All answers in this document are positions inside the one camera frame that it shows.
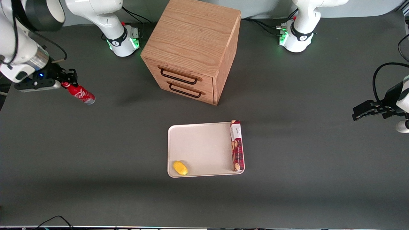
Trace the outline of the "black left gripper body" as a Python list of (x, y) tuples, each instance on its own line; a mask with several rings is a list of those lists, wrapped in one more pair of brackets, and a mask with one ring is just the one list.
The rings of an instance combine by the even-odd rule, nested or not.
[(407, 113), (396, 105), (396, 102), (400, 98), (402, 90), (403, 81), (387, 90), (384, 99), (381, 100), (382, 105), (387, 109), (387, 112), (384, 112), (382, 114), (383, 119), (387, 119), (392, 116), (401, 116), (407, 119)]

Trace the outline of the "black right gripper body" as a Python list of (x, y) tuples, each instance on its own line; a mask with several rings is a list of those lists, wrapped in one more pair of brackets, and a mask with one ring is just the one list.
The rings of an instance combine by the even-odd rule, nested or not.
[(58, 73), (60, 71), (66, 72), (66, 69), (60, 67), (57, 63), (48, 63), (44, 68), (32, 74), (32, 80), (52, 79), (58, 81)]

